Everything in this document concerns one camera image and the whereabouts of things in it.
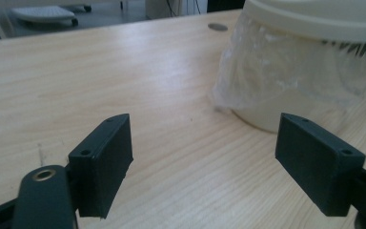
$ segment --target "plastic container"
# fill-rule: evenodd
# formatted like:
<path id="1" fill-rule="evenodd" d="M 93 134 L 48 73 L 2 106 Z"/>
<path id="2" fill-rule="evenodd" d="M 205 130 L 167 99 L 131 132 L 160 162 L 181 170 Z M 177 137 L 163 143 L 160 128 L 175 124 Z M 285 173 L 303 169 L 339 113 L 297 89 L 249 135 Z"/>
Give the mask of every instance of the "plastic container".
<path id="1" fill-rule="evenodd" d="M 213 101 L 270 132 L 282 112 L 333 130 L 365 92 L 366 0 L 247 0 Z"/>

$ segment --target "white lid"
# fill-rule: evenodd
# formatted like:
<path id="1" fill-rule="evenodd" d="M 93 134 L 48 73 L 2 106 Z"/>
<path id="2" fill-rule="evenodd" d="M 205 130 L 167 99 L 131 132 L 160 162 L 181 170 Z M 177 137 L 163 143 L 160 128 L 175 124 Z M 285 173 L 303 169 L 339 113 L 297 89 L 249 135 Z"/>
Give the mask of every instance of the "white lid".
<path id="1" fill-rule="evenodd" d="M 302 36 L 366 42 L 366 0 L 247 0 L 244 12 Z"/>

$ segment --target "floor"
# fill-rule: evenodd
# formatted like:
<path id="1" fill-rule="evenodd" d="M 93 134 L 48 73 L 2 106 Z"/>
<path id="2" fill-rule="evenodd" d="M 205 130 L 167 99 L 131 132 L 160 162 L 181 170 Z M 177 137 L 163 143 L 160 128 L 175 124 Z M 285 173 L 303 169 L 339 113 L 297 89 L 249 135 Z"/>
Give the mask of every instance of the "floor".
<path id="1" fill-rule="evenodd" d="M 207 0 L 197 0 L 198 8 L 194 0 L 179 0 L 182 3 L 182 14 L 206 13 Z M 29 24 L 17 19 L 10 10 L 6 11 L 11 27 L 4 27 L 10 37 L 21 37 L 45 34 L 49 32 L 84 30 L 94 27 L 119 25 L 124 23 L 149 20 L 145 11 L 145 0 L 133 0 L 124 2 L 123 10 L 120 8 L 120 1 L 111 1 L 91 5 L 91 12 L 85 12 L 83 6 L 66 7 L 75 13 L 79 25 L 73 27 L 71 21 L 59 23 L 33 23 Z"/>

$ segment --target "table surface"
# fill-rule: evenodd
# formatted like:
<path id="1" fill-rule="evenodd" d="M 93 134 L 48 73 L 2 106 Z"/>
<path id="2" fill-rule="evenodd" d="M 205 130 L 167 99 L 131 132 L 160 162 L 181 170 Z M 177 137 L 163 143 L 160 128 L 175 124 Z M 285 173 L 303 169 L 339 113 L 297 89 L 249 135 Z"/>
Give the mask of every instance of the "table surface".
<path id="1" fill-rule="evenodd" d="M 129 113 L 134 162 L 108 218 L 81 228 L 353 228 L 354 208 L 324 217 L 275 160 L 275 134 L 213 107 L 239 14 L 1 40 L 0 204 L 26 173 L 66 165 L 102 120 Z M 366 154 L 364 101 L 337 134 Z"/>

